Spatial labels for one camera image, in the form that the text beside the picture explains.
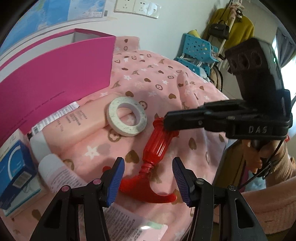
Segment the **person's right hand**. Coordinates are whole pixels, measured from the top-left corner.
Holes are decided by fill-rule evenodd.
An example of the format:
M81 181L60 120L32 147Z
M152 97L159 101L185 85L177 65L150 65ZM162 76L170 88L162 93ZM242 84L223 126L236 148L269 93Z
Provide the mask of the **person's right hand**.
M257 173L259 169L262 168L262 158L269 157L268 145L265 145L257 151L254 147L251 146L251 140L243 140L243 157L246 161L247 168L252 173Z

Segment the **pink sweater right forearm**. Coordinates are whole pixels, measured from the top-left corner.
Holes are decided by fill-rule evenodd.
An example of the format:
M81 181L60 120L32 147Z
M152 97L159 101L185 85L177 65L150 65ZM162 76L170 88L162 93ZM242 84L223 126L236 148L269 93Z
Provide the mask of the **pink sweater right forearm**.
M214 186L225 188L239 184L245 167L243 151L241 142L225 150ZM265 180L266 188L242 193L267 235L286 232L295 222L295 158L288 154L284 143L275 159L278 163Z

